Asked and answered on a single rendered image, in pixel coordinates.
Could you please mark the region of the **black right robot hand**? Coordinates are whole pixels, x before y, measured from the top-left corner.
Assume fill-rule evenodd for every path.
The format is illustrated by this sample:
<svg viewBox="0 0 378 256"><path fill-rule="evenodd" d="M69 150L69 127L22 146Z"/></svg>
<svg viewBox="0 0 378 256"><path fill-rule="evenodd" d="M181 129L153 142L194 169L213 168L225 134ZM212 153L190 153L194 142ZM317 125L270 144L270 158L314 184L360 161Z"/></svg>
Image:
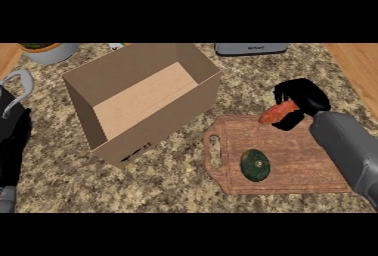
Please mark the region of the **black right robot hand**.
<svg viewBox="0 0 378 256"><path fill-rule="evenodd" d="M329 99L315 84L305 78L298 78L278 83L274 86L274 100L281 103L292 100L298 109L283 116L283 119L273 123L273 126L289 131L302 121L304 115L314 116L318 111L329 111Z"/></svg>

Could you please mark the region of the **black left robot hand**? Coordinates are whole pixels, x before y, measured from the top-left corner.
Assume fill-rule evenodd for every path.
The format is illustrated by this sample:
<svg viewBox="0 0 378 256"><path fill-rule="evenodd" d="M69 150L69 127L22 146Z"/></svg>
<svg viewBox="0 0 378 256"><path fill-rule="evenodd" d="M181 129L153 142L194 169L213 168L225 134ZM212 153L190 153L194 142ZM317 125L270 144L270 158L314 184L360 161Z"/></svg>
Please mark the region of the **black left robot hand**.
<svg viewBox="0 0 378 256"><path fill-rule="evenodd" d="M5 89L0 95L0 122L2 121L2 109L14 99ZM8 137L0 142L0 187L16 186L20 174L22 154L30 136L32 122L30 109L20 104L11 108L7 121L13 120L14 128Z"/></svg>

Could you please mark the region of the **orange sweet potato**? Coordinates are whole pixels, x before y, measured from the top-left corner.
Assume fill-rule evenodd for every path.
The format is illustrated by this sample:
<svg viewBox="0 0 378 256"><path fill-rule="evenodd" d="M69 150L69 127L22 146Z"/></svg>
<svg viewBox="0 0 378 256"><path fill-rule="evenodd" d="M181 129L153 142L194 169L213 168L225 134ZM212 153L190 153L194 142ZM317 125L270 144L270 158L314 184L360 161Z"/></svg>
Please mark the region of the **orange sweet potato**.
<svg viewBox="0 0 378 256"><path fill-rule="evenodd" d="M298 106L292 100L281 101L264 111L258 122L264 125L277 123L281 121L284 116L296 110Z"/></svg>

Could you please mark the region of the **wooden cutting board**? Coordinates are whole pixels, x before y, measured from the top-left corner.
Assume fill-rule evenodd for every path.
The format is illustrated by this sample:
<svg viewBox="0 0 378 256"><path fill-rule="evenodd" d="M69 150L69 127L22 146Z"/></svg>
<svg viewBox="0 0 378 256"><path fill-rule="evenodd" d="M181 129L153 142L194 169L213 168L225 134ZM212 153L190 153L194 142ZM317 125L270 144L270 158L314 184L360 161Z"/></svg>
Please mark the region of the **wooden cutting board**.
<svg viewBox="0 0 378 256"><path fill-rule="evenodd" d="M219 116L203 133L203 165L221 190L239 194L345 193L349 187L308 131L305 117L290 131L258 123L256 115ZM270 173L249 181L239 168L246 150L262 152Z"/></svg>

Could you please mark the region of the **brown cardboard box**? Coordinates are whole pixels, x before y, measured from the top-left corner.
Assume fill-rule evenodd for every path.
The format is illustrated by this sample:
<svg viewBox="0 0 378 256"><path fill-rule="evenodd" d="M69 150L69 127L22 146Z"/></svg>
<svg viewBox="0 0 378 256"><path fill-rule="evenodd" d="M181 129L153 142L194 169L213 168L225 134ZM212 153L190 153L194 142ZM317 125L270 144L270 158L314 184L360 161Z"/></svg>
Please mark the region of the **brown cardboard box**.
<svg viewBox="0 0 378 256"><path fill-rule="evenodd" d="M211 108L221 71L194 44L138 43L61 78L89 150L122 168Z"/></svg>

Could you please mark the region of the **dark grey flat appliance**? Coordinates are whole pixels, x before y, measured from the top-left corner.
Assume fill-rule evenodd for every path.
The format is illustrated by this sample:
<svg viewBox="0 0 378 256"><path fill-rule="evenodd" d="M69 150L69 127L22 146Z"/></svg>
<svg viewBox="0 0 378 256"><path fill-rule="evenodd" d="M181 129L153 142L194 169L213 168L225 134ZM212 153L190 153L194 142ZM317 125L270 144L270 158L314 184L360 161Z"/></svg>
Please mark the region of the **dark grey flat appliance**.
<svg viewBox="0 0 378 256"><path fill-rule="evenodd" d="M245 56L283 53L287 43L215 43L213 50L218 56Z"/></svg>

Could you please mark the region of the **dark green round vegetable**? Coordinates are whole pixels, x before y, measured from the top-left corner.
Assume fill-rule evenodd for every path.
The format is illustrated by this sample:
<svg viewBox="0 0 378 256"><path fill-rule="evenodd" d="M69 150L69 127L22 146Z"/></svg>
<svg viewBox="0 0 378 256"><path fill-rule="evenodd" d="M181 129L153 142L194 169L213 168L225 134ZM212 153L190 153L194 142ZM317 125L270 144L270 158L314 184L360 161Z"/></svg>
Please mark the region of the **dark green round vegetable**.
<svg viewBox="0 0 378 256"><path fill-rule="evenodd" d="M262 181L270 173L270 162L264 153L256 149L246 150L240 156L239 167L249 181Z"/></svg>

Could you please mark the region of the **grey plant pot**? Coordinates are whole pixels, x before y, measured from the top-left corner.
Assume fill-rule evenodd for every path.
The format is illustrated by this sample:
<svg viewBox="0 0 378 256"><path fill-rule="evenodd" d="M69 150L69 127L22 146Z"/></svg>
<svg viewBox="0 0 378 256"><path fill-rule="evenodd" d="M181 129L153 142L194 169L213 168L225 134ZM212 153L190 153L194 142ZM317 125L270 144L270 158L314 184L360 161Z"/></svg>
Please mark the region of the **grey plant pot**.
<svg viewBox="0 0 378 256"><path fill-rule="evenodd" d="M78 43L20 43L19 47L29 59L50 65L66 60L78 49Z"/></svg>

